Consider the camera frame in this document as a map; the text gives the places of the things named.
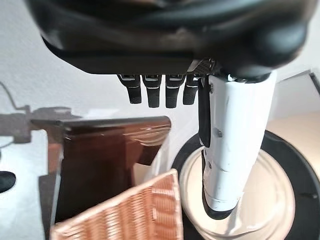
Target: round black base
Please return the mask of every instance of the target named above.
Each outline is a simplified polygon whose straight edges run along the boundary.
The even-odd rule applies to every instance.
[[[201,147],[199,135],[190,138],[172,164],[180,174],[187,158]],[[287,240],[320,239],[320,182],[308,161],[290,143],[265,131],[261,149],[271,155],[290,179],[295,199],[295,215]],[[185,240],[202,240],[182,208]]]

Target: robotic hand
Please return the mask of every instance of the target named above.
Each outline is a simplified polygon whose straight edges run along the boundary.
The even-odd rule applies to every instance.
[[[275,68],[304,45],[317,0],[25,0],[48,49],[92,74],[118,74],[130,102],[184,104],[198,88],[202,200],[214,219],[238,203],[267,124]]]

